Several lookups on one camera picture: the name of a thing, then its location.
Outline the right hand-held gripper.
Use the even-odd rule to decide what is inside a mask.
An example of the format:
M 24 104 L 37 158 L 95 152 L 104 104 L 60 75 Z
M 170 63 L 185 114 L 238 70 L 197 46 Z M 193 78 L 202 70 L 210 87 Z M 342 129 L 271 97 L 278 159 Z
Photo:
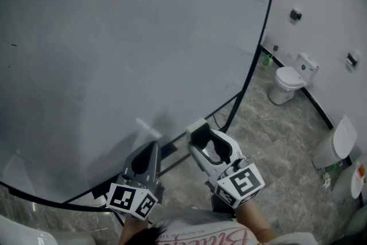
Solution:
M 203 172 L 211 174 L 208 185 L 212 192 L 213 211 L 232 213 L 259 194 L 264 188 L 264 180 L 256 165 L 242 156 L 240 146 L 233 138 L 211 129 L 210 140 L 220 160 L 211 159 L 206 146 L 191 142 L 188 143 L 189 153 Z

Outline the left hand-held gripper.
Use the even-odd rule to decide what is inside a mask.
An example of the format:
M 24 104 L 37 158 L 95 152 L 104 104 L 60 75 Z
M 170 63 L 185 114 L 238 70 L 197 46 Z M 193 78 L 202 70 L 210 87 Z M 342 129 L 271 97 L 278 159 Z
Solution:
M 163 186 L 158 178 L 161 171 L 161 148 L 157 141 L 145 143 L 125 160 L 123 174 L 112 183 L 107 207 L 133 219 L 146 220 L 153 208 L 162 202 Z

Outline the person's right forearm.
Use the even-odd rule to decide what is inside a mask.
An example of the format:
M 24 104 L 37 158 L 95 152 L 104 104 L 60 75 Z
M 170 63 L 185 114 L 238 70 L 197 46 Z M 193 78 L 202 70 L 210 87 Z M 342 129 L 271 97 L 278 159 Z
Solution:
M 268 220 L 253 200 L 249 200 L 235 208 L 234 212 L 237 221 L 251 230 L 260 243 L 268 243 L 277 237 Z

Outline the person's left forearm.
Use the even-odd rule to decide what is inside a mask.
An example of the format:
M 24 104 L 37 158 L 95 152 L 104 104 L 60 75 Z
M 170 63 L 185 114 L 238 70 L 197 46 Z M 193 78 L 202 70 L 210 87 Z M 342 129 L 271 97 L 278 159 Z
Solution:
M 148 220 L 126 217 L 118 245 L 125 245 L 134 235 L 148 228 Z

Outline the large white whiteboard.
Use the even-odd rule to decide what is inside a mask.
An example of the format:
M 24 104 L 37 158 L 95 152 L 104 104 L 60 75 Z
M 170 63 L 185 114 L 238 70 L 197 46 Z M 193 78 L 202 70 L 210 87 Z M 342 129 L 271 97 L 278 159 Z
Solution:
M 272 0 L 0 0 L 0 185 L 65 207 L 239 104 Z

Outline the person's white printed shirt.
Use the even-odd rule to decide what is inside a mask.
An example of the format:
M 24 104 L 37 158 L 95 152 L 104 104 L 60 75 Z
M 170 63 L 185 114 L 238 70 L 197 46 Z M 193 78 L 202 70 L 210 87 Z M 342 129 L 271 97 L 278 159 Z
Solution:
M 308 232 L 296 232 L 261 242 L 246 226 L 229 215 L 208 210 L 185 209 L 158 223 L 164 231 L 157 245 L 318 245 Z

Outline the white toilet with tank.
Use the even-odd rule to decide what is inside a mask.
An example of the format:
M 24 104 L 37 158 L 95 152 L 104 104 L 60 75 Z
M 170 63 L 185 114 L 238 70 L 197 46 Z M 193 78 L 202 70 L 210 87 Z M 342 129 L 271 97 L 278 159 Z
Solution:
M 291 100 L 297 90 L 310 85 L 319 65 L 305 52 L 300 52 L 293 65 L 280 67 L 275 72 L 275 84 L 268 97 L 276 105 Z

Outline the white toilet with raised lid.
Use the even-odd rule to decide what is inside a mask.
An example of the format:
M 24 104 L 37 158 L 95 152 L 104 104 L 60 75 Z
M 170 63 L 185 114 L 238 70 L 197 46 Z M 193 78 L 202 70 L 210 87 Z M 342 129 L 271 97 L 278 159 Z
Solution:
M 313 152 L 312 163 L 323 169 L 345 159 L 357 141 L 357 132 L 347 115 L 324 137 Z

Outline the green plastic bottle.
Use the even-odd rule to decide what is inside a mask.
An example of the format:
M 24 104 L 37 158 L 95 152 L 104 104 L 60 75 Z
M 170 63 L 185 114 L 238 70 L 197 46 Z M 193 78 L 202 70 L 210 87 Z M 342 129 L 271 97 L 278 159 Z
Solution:
M 339 173 L 343 166 L 343 161 L 339 161 L 331 166 L 325 168 L 325 174 L 328 174 L 331 178 Z

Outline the white toilet with orange label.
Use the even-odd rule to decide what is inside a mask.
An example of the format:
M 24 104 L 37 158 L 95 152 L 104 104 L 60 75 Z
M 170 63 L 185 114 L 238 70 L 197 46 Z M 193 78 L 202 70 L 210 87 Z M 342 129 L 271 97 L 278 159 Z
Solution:
M 366 171 L 362 163 L 356 161 L 345 169 L 336 181 L 332 198 L 339 202 L 346 199 L 357 199 L 365 183 Z

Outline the large white ceramic toilet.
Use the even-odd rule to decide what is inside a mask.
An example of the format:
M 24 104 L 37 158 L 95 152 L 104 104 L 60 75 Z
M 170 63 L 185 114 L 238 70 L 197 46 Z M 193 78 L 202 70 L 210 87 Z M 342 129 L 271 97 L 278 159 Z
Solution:
M 96 245 L 88 232 L 46 232 L 0 215 L 0 245 Z

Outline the plain white toilet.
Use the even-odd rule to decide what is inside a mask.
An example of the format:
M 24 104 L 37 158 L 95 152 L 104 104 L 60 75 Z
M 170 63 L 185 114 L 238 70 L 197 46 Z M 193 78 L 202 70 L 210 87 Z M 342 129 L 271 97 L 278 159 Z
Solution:
M 345 236 L 354 236 L 361 233 L 367 225 L 367 205 L 358 209 L 352 216 L 345 231 Z

